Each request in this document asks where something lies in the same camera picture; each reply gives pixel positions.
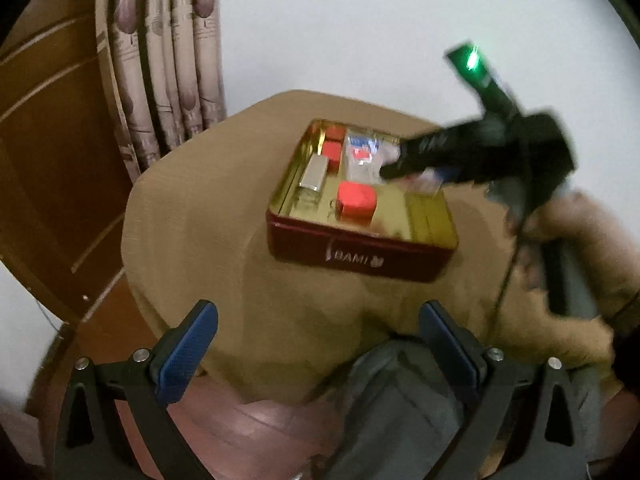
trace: wooden door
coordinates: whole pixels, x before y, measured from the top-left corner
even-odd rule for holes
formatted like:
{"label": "wooden door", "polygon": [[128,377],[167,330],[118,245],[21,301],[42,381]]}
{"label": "wooden door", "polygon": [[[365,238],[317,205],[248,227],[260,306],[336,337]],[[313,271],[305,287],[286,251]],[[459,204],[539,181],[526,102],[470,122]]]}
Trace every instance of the wooden door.
{"label": "wooden door", "polygon": [[76,322],[122,268],[130,181],[96,55],[94,0],[31,0],[0,48],[0,258]]}

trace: black cable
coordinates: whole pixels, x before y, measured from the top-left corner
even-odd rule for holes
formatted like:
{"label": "black cable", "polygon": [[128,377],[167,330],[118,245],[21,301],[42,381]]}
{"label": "black cable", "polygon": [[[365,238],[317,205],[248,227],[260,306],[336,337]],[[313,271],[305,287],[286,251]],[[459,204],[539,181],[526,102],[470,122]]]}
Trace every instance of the black cable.
{"label": "black cable", "polygon": [[38,304],[38,308],[40,309],[42,315],[47,319],[47,321],[49,322],[49,324],[51,325],[51,328],[53,330],[55,330],[56,332],[58,332],[58,329],[56,328],[56,326],[53,324],[53,321],[51,320],[51,318],[49,317],[49,315],[45,312],[44,307],[42,306],[42,304],[36,300],[36,298],[33,298],[35,300],[35,302]]}
{"label": "black cable", "polygon": [[624,314],[632,307],[636,304],[636,301],[638,301],[638,298],[640,298],[640,290],[638,290],[634,296],[627,301],[623,307],[617,311],[613,316],[611,316],[608,320],[607,320],[607,324],[609,326],[613,326],[613,324],[619,320],[622,316],[624,316]]}
{"label": "black cable", "polygon": [[502,283],[500,284],[500,290],[498,291],[498,296],[494,302],[494,308],[492,310],[492,318],[491,318],[491,326],[489,328],[488,337],[489,341],[491,341],[495,335],[495,329],[498,322],[498,315],[500,314],[500,309],[502,308],[502,304],[504,303],[504,297],[507,293],[507,289],[509,288],[509,284],[511,283],[511,277],[513,275],[513,269],[515,269],[516,263],[518,261],[518,255],[520,254],[520,249],[522,248],[522,231],[524,228],[524,224],[527,221],[531,213],[531,203],[533,199],[533,172],[531,169],[531,158],[529,155],[529,139],[524,135],[518,136],[518,143],[520,145],[520,153],[522,155],[522,181],[524,184],[524,206],[522,208],[522,218],[520,219],[520,223],[516,229],[516,245],[513,248],[513,253],[511,253],[511,259],[509,260],[509,265],[507,266],[507,270],[504,273],[504,277],[502,278]]}

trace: person's arm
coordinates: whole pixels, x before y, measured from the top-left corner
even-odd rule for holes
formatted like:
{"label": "person's arm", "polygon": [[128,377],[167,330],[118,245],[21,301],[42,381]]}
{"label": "person's arm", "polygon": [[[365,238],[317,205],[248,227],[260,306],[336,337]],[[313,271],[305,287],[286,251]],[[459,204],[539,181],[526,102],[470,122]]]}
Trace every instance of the person's arm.
{"label": "person's arm", "polygon": [[[510,216],[507,231],[516,224]],[[526,238],[539,242],[565,238],[578,253],[602,319],[616,336],[613,369],[626,386],[640,385],[640,250],[631,235],[609,211],[582,192],[549,201],[527,219]],[[518,259],[529,288],[542,283],[542,264],[530,246]]]}

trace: white wall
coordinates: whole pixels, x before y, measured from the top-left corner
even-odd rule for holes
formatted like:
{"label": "white wall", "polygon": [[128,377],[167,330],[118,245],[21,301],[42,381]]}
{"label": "white wall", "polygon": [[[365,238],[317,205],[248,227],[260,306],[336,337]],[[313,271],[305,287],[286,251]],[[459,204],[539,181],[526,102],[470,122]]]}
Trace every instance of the white wall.
{"label": "white wall", "polygon": [[526,109],[574,136],[575,181],[640,240],[640,53],[607,0],[221,0],[230,114],[286,89],[440,123],[477,114],[442,59],[477,42]]}
{"label": "white wall", "polygon": [[40,311],[36,299],[0,263],[0,402],[19,410],[62,322]]}

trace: red tin box exterior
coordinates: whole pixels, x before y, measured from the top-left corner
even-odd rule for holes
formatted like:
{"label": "red tin box exterior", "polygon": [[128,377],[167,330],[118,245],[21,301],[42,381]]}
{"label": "red tin box exterior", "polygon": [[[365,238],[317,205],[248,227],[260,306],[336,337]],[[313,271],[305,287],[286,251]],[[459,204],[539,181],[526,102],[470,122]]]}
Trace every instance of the red tin box exterior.
{"label": "red tin box exterior", "polygon": [[266,217],[271,254],[310,266],[432,282],[454,252],[280,216],[268,209]]}

